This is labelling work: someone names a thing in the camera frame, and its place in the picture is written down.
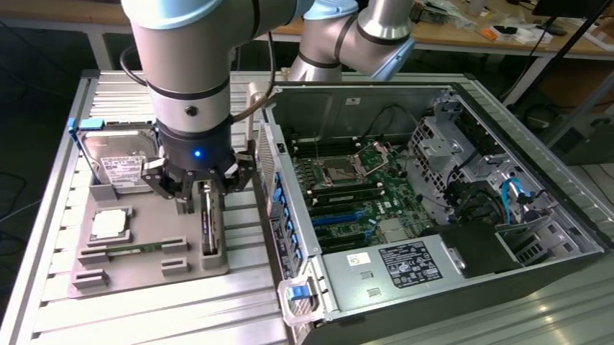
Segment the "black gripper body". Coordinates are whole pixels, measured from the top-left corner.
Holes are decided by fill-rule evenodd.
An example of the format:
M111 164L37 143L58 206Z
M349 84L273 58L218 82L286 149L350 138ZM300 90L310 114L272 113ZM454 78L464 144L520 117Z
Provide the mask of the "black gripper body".
M205 180L223 180L236 164L232 147L232 121L222 121L205 132L178 132L157 122L159 138L169 163L186 171L194 171Z

